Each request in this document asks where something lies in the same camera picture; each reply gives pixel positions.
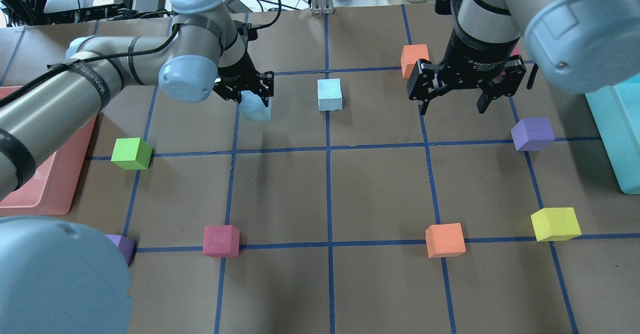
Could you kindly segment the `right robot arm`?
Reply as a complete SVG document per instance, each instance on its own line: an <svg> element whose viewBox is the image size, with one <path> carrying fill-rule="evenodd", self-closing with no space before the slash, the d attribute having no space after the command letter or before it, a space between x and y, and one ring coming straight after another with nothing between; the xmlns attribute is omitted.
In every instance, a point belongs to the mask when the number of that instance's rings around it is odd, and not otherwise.
<svg viewBox="0 0 640 334"><path fill-rule="evenodd" d="M614 86L640 68L640 0L436 0L435 12L454 20L441 63L418 59L407 97L425 115L430 101L453 90L490 102L514 95L525 75L526 52L547 82L565 93Z"/></svg>

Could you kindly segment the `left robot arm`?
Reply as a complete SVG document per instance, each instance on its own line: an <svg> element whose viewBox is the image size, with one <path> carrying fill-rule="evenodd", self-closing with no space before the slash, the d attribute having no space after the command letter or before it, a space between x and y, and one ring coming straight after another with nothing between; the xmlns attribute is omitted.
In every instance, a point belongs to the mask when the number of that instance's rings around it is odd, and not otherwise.
<svg viewBox="0 0 640 334"><path fill-rule="evenodd" d="M126 87L158 87L199 103L212 92L267 106L274 74L247 49L258 28L233 21L223 0L170 0L168 37L82 37L66 59L1 100L1 197L36 171ZM100 231L41 215L1 218L3 334L125 334L130 261Z"/></svg>

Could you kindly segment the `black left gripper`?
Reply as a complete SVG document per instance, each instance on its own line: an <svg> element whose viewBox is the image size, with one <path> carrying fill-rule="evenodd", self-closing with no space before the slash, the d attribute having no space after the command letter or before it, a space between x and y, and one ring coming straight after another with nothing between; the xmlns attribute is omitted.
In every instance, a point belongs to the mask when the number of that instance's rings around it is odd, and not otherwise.
<svg viewBox="0 0 640 334"><path fill-rule="evenodd" d="M220 81L214 84L213 91L222 99L240 104L243 91L251 91L259 96L265 108L271 107L275 74L272 70L259 72L249 54L243 54L233 65L220 67L218 77Z"/></svg>

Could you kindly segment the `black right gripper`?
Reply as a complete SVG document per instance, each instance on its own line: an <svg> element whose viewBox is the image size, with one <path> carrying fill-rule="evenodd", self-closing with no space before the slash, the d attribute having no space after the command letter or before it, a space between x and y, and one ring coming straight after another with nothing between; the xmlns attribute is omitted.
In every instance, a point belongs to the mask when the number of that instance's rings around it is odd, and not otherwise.
<svg viewBox="0 0 640 334"><path fill-rule="evenodd" d="M489 43L471 37L457 26L451 32L439 63L419 58L407 81L407 97L419 102L425 116L430 101L456 90L480 89L477 111L486 113L500 97L512 97L527 72L524 60L513 54L517 40Z"/></svg>

